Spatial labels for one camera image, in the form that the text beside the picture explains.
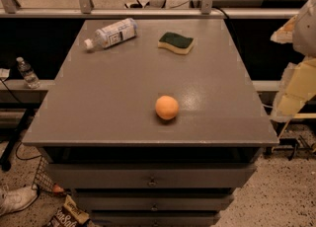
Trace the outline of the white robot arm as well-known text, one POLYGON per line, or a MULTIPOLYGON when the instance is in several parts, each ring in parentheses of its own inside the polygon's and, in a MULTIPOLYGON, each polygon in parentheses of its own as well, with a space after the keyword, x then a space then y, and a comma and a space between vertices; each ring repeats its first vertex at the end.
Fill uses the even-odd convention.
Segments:
POLYGON ((298 64, 287 64, 273 102, 271 119, 288 122, 316 96, 316 0, 308 0, 297 15, 272 34, 271 40, 291 43, 304 55, 298 64))

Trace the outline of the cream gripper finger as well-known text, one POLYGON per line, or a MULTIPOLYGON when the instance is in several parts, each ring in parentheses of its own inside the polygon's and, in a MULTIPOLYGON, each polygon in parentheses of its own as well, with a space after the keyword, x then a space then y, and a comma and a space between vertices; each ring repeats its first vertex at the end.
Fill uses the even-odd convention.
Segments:
POLYGON ((277 43, 292 43, 292 34, 297 16, 290 18, 282 27, 275 31, 271 36, 271 41, 277 43))
POLYGON ((315 96, 316 58, 305 56, 298 64, 289 62, 281 76, 270 118, 287 122, 315 96))

